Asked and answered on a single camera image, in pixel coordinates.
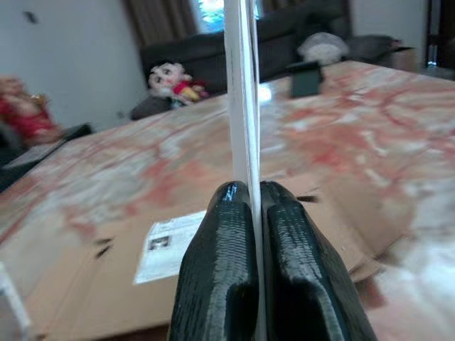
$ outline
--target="curtain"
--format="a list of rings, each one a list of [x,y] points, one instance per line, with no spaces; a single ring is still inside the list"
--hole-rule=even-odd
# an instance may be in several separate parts
[[[264,13],[283,9],[284,7],[293,6],[304,2],[305,0],[262,0],[262,10]]]
[[[139,47],[165,43],[196,33],[191,0],[124,0]]]

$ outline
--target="red figurine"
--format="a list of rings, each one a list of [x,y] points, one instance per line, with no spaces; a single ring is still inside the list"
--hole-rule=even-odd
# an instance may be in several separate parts
[[[0,119],[29,146],[57,141],[62,129],[50,119],[43,95],[30,96],[17,77],[0,77]]]

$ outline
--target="window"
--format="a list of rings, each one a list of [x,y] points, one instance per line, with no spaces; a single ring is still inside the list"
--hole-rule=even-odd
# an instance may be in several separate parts
[[[193,0],[196,18],[202,32],[217,32],[224,29],[224,0]],[[256,3],[255,16],[259,18],[259,6]]]

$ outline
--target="white wall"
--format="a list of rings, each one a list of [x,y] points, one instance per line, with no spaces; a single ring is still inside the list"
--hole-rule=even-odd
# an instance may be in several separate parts
[[[0,1],[0,51],[0,75],[46,93],[63,126],[117,126],[126,121],[117,112],[128,115],[147,96],[120,0]]]
[[[424,62],[427,0],[350,0],[356,35],[386,34],[417,49]]]

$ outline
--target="plush toy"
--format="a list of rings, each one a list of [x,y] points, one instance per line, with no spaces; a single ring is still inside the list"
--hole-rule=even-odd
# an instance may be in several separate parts
[[[57,141],[62,129],[49,117],[47,99],[30,96],[16,77],[0,77],[0,119],[11,126],[29,145]]]
[[[349,47],[343,39],[330,33],[316,33],[297,48],[305,62],[319,62],[321,66],[337,63],[347,55]]]
[[[149,85],[151,94],[157,97],[169,97],[188,105],[207,97],[203,82],[195,81],[185,73],[179,63],[165,62],[150,70]]]

